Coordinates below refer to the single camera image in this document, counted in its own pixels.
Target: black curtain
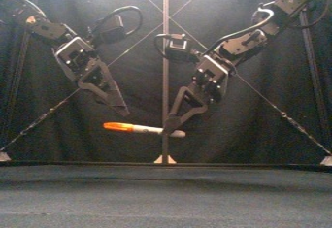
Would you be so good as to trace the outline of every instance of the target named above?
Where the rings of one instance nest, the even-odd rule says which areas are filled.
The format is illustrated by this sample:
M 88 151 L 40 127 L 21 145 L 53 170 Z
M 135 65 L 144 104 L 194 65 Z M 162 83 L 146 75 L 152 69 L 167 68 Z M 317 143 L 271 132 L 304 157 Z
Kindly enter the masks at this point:
M 170 33 L 187 33 L 195 41 L 194 47 L 205 51 L 203 46 L 211 46 L 226 34 L 250 25 L 259 3 L 269 1 L 170 0 Z M 321 3 L 322 0 L 314 1 L 309 18 L 321 12 Z M 103 130 L 103 123 L 162 126 L 162 58 L 152 46 L 154 36 L 162 33 L 162 0 L 37 1 L 48 19 L 65 23 L 81 37 L 97 19 L 128 5 L 142 10 L 142 29 L 119 43 L 99 47 L 99 55 L 128 105 L 131 114 L 127 117 L 97 104 L 89 93 L 76 91 L 51 47 L 36 38 L 28 40 L 16 101 L 9 102 L 22 30 L 9 19 L 2 19 L 6 24 L 0 27 L 1 116 L 5 117 L 1 144 L 5 145 L 40 115 L 65 100 L 6 148 L 13 159 L 152 162 L 159 156 L 160 137 L 109 132 Z M 128 20 L 127 25 L 136 22 L 132 14 L 126 14 L 123 19 Z M 310 33 L 330 122 L 330 12 Z M 170 63 L 170 107 L 179 87 L 190 83 L 192 70 L 191 63 Z M 238 74 L 325 143 L 302 32 L 288 29 L 263 52 L 238 66 Z M 182 129 L 186 138 L 170 139 L 170 155 L 178 162 L 318 163 L 324 157 L 320 147 L 237 77 L 229 79 L 222 102 L 210 105 L 206 114 L 195 116 Z

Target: white base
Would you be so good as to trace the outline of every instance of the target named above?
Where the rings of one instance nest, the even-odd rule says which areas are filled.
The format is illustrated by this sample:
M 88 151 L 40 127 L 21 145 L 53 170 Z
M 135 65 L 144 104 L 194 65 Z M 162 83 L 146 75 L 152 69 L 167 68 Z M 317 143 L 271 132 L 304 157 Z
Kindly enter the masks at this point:
M 154 163 L 162 163 L 162 155 L 154 161 Z M 172 160 L 171 156 L 168 155 L 168 163 L 175 164 L 176 162 Z
M 325 156 L 324 160 L 320 162 L 320 165 L 332 166 L 332 156 Z
M 0 152 L 0 162 L 10 161 L 10 158 L 5 152 Z

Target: dark gray floor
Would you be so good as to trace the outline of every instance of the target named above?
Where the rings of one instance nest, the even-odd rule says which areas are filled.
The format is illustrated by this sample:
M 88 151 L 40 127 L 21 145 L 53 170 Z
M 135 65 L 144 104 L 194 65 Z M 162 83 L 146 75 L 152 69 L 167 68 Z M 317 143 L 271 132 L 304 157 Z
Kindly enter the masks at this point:
M 328 173 L 0 168 L 0 227 L 332 227 L 330 213 Z

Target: vertical pole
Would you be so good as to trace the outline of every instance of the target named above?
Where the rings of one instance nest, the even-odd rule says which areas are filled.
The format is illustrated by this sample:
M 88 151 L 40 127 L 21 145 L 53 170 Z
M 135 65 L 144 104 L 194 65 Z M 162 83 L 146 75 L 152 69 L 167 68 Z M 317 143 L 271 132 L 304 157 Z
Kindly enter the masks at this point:
M 302 26 L 309 24 L 306 14 L 300 13 L 300 23 Z M 321 91 L 321 84 L 318 80 L 318 69 L 316 65 L 314 59 L 314 51 L 312 45 L 312 33 L 309 29 L 302 30 L 304 33 L 304 40 L 305 40 L 305 48 L 306 48 L 306 55 L 308 55 L 308 62 L 310 67 L 310 80 L 314 92 L 314 100 L 317 106 L 317 114 L 318 114 L 318 121 L 320 121 L 320 129 L 322 135 L 322 142 L 332 146 L 332 134 L 330 134 L 330 127 L 328 122 L 328 114 L 326 114 L 326 107 L 324 104 L 324 94 Z
M 163 34 L 168 34 L 168 0 L 163 0 Z M 162 126 L 168 115 L 168 60 L 162 60 Z M 168 164 L 168 136 L 162 136 L 162 164 Z
M 32 3 L 37 4 L 39 0 L 30 0 Z M 8 93 L 8 98 L 6 102 L 4 104 L 4 125 L 0 131 L 0 137 L 2 138 L 0 143 L 2 142 L 4 144 L 8 142 L 8 137 L 9 137 L 9 128 L 12 125 L 12 120 L 13 120 L 13 114 L 14 114 L 14 106 L 16 106 L 16 100 L 17 100 L 17 93 L 18 93 L 18 88 L 20 88 L 20 82 L 21 82 L 21 71 L 24 67 L 24 60 L 25 60 L 25 54 L 28 50 L 28 42 L 29 42 L 29 37 L 30 35 L 24 32 L 22 33 L 22 38 L 21 38 L 21 44 L 20 44 L 20 54 L 18 54 L 18 61 L 17 65 L 14 68 L 14 73 L 13 73 L 13 79 L 10 82 L 10 89 Z

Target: orange marker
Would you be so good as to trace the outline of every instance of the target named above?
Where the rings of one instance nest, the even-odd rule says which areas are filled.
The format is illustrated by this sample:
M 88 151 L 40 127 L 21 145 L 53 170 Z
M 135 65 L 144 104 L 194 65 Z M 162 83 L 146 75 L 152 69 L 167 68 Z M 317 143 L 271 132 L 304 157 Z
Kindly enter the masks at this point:
M 111 131 L 123 131 L 123 132 L 135 132 L 135 133 L 150 133 L 150 134 L 156 134 L 160 135 L 162 133 L 162 128 L 156 127 L 148 127 L 148 126 L 142 126 L 131 123 L 104 123 L 103 128 Z M 174 138 L 183 138 L 186 136 L 184 131 L 174 131 L 170 137 Z

